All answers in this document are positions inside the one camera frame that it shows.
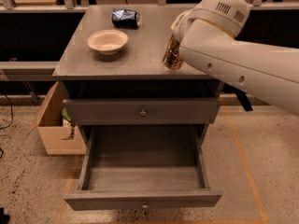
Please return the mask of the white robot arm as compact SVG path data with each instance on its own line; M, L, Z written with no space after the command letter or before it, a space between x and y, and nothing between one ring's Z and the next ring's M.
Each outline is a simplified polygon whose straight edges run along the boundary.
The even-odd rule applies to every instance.
M202 0L172 24L183 62L270 105L299 115L299 50L238 41L244 0Z

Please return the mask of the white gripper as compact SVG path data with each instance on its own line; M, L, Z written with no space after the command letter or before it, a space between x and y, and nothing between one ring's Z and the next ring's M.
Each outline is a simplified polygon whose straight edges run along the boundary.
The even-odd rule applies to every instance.
M181 42L193 23L192 10L180 13L171 25L173 36L177 42Z

